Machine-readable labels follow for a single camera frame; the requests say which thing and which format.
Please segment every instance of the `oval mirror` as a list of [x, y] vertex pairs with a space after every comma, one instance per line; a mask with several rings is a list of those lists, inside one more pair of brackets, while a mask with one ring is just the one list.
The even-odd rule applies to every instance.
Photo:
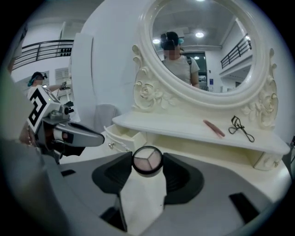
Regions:
[[202, 90], [231, 91], [251, 68], [251, 39], [245, 28], [213, 0], [169, 1], [154, 20], [151, 38], [160, 62]]

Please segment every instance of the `vanity drawer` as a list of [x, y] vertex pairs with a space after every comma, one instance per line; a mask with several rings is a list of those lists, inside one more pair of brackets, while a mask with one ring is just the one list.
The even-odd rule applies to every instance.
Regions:
[[116, 124], [104, 128], [107, 137], [112, 140], [112, 143], [109, 143], [110, 149], [114, 148], [120, 152], [134, 152], [147, 143], [146, 132], [131, 130]]

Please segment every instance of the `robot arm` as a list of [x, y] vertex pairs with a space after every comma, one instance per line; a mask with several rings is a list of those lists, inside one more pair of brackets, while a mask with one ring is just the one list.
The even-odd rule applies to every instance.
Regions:
[[70, 121], [69, 108], [62, 105], [51, 91], [36, 86], [29, 100], [35, 106], [27, 122], [42, 154], [60, 158], [80, 155], [85, 147], [104, 143], [104, 136], [84, 125]]

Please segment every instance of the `white shelf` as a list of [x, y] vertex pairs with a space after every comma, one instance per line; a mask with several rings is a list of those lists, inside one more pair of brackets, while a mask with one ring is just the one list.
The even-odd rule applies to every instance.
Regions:
[[225, 133], [225, 137], [219, 137], [202, 120], [175, 116], [169, 117], [155, 113], [129, 112], [113, 118], [113, 122], [138, 131], [252, 149], [266, 153], [285, 155], [290, 150], [288, 145], [271, 131], [246, 129], [255, 138], [253, 143], [248, 140], [242, 130], [238, 130], [232, 135], [228, 131], [228, 128], [232, 126], [230, 121], [228, 124], [213, 122], [214, 125]]

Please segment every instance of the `railing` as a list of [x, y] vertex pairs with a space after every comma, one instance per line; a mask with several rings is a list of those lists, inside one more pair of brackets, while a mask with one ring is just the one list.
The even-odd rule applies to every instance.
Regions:
[[53, 40], [27, 45], [22, 48], [22, 55], [16, 58], [13, 69], [48, 58], [69, 57], [73, 44], [74, 40]]
[[231, 64], [234, 60], [241, 57], [246, 51], [252, 50], [251, 40], [246, 34], [241, 41], [221, 60], [222, 69]]

